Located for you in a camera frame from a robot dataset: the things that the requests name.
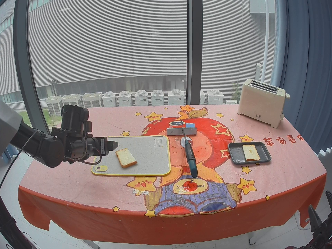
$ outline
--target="air conditioner unit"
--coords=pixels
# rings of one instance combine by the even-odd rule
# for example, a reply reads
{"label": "air conditioner unit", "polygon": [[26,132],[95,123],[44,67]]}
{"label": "air conditioner unit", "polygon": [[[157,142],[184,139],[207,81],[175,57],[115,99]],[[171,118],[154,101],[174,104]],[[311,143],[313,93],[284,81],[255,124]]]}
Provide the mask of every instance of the air conditioner unit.
{"label": "air conditioner unit", "polygon": [[179,89],[168,91],[168,105],[185,105],[185,93]]}
{"label": "air conditioner unit", "polygon": [[61,96],[50,96],[45,102],[50,116],[61,115],[61,108],[63,107]]}
{"label": "air conditioner unit", "polygon": [[101,92],[85,93],[82,96],[83,105],[85,108],[103,107],[103,94]]}
{"label": "air conditioner unit", "polygon": [[119,106],[132,106],[131,93],[128,90],[121,91],[118,99]]}
{"label": "air conditioner unit", "polygon": [[62,97],[62,103],[63,105],[69,104],[82,107],[81,96],[79,94],[64,95]]}
{"label": "air conditioner unit", "polygon": [[222,104],[224,101],[224,95],[218,89],[212,89],[207,91],[208,104]]}
{"label": "air conditioner unit", "polygon": [[147,92],[143,89],[137,90],[135,94],[135,106],[147,106]]}
{"label": "air conditioner unit", "polygon": [[237,104],[237,100],[225,100],[226,104]]}
{"label": "air conditioner unit", "polygon": [[204,91],[201,91],[200,104],[204,104],[204,103],[205,103],[205,94],[204,94]]}
{"label": "air conditioner unit", "polygon": [[104,107],[115,107],[117,105],[115,100],[115,93],[113,91],[105,92],[103,96]]}
{"label": "air conditioner unit", "polygon": [[164,105],[164,92],[161,89],[155,89],[151,93],[152,105]]}

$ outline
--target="orange tablecloth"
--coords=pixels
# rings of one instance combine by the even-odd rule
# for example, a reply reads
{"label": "orange tablecloth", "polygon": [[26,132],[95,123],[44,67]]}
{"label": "orange tablecloth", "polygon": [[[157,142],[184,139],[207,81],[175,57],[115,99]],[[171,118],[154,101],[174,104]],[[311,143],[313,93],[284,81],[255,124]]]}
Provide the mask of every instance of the orange tablecloth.
{"label": "orange tablecloth", "polygon": [[[180,119],[195,123],[198,178],[192,180],[181,136],[169,136],[171,173],[164,177],[96,176],[82,163],[48,168],[33,161],[18,191],[24,217],[48,230],[94,241],[176,244],[215,240],[284,224],[301,226],[317,206],[326,170],[296,129],[239,116],[237,105],[91,108],[95,136],[157,135]],[[263,141],[269,163],[235,165],[228,143]]]}

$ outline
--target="floor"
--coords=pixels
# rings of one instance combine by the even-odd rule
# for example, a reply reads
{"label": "floor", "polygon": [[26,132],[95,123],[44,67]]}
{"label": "floor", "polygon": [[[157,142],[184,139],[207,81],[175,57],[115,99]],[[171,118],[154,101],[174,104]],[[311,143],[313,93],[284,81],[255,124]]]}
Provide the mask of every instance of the floor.
{"label": "floor", "polygon": [[[318,157],[328,171],[326,189],[332,190],[332,152],[327,149],[326,152],[320,152]],[[51,222],[50,230],[45,231],[38,229],[28,223],[20,210],[20,206],[17,199],[17,189],[19,183],[29,167],[32,158],[26,154],[21,154],[11,168],[1,190],[0,195],[5,202],[7,209],[12,214],[17,222],[17,226],[22,232],[26,232],[27,238],[38,245],[40,249],[91,249],[82,241],[69,236],[64,230],[58,227],[55,223]],[[0,178],[3,177],[8,165],[0,163]],[[325,220],[330,214],[331,210],[328,205],[326,196],[323,195],[317,210],[322,220]],[[101,249],[172,249],[172,248],[197,248],[197,249],[284,249],[290,245],[301,247],[308,243],[312,239],[310,229],[300,230],[297,226],[295,217],[290,218],[283,226],[274,227],[261,239],[259,239],[254,245],[249,244],[249,239],[252,237],[251,233],[220,239],[216,241],[207,241],[202,243],[183,244],[183,245],[161,245],[161,246],[150,246],[150,245],[135,245],[135,244],[118,244],[118,243],[104,243],[96,242],[99,244]],[[5,249],[6,240],[0,235],[0,249]]]}

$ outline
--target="toast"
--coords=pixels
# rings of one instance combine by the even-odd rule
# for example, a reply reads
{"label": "toast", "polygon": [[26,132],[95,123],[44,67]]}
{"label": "toast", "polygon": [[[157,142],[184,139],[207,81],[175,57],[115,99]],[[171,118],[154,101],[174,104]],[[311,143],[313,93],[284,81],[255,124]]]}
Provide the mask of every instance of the toast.
{"label": "toast", "polygon": [[122,168],[128,168],[137,163],[128,148],[124,148],[115,152]]}
{"label": "toast", "polygon": [[261,159],[258,155],[255,145],[243,145],[242,148],[246,161],[254,161]]}

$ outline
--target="curtain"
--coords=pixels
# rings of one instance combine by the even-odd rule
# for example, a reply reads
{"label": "curtain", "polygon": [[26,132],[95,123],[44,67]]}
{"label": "curtain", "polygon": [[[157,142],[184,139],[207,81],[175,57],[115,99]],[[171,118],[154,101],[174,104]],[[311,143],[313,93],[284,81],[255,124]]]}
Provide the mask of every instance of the curtain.
{"label": "curtain", "polygon": [[285,117],[318,153],[332,146],[332,0],[285,0],[285,7],[284,65],[274,80],[281,75],[291,97]]}

